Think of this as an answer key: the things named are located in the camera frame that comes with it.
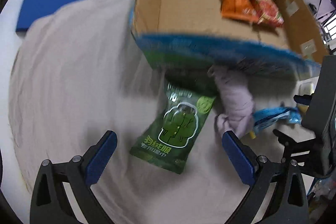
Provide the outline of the green wet wipes packet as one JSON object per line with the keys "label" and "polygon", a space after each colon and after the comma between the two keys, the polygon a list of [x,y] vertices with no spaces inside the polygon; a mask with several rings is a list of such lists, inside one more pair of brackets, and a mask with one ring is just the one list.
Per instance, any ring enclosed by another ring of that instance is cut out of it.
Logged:
{"label": "green wet wipes packet", "polygon": [[215,96],[181,88],[165,80],[166,106],[136,140],[130,154],[181,174],[213,107]]}

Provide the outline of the yellow tissue pack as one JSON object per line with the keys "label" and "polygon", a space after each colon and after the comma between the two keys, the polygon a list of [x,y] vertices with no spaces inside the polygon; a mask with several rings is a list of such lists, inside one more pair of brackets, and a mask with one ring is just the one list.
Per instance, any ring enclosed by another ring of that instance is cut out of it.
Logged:
{"label": "yellow tissue pack", "polygon": [[[315,84],[310,81],[310,82],[305,82],[299,86],[298,94],[300,96],[303,96],[306,94],[312,95],[314,91],[315,91]],[[301,114],[305,114],[308,109],[308,106],[300,104],[300,103],[297,103],[297,107]]]}

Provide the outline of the orange snack packet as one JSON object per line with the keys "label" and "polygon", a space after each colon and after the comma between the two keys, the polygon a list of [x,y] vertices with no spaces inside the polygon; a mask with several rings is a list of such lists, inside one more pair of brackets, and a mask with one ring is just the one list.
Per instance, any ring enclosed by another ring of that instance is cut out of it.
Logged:
{"label": "orange snack packet", "polygon": [[259,17],[250,0],[222,0],[221,15],[223,18],[257,23]]}

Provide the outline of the grey table cloth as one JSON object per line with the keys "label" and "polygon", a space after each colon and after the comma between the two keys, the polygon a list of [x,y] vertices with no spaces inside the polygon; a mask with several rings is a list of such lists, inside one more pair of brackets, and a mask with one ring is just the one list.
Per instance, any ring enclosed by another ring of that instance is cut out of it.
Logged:
{"label": "grey table cloth", "polygon": [[132,156],[164,109],[163,75],[129,29],[134,0],[82,0],[27,31],[11,72],[9,123],[32,190],[44,159],[82,155],[108,130],[118,145],[92,190],[115,223],[224,223],[248,190],[215,131],[214,107],[181,174]]}

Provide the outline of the blue plastic packet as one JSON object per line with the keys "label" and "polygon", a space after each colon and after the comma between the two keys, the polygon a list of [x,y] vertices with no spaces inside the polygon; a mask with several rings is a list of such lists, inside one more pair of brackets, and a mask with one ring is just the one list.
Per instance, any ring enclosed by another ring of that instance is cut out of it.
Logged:
{"label": "blue plastic packet", "polygon": [[253,114],[253,118],[255,122],[253,132],[256,135],[278,121],[286,121],[287,124],[300,124],[302,121],[301,114],[297,107],[282,106],[256,111]]}

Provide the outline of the red floral snack packet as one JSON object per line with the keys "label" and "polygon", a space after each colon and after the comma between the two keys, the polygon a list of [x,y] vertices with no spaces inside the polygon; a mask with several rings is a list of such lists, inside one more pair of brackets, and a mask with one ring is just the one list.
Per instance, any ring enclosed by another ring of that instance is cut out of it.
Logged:
{"label": "red floral snack packet", "polygon": [[284,19],[273,0],[250,0],[256,11],[258,24],[271,26],[274,28],[282,27]]}

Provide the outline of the open cardboard box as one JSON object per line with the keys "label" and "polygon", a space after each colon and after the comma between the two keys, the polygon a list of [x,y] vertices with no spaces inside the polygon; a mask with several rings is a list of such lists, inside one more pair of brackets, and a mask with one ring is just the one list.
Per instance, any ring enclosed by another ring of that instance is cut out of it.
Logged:
{"label": "open cardboard box", "polygon": [[135,42],[154,69],[224,65],[249,75],[305,80],[327,50],[303,0],[274,0],[282,27],[224,18],[221,0],[136,0]]}

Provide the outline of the lilac cloth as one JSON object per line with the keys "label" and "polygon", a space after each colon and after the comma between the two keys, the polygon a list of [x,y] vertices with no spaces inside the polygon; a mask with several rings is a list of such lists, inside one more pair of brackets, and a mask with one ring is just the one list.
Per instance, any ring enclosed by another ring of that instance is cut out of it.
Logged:
{"label": "lilac cloth", "polygon": [[248,79],[240,71],[213,65],[208,70],[220,95],[223,113],[217,117],[217,130],[232,131],[239,139],[252,131],[255,103],[248,89]]}

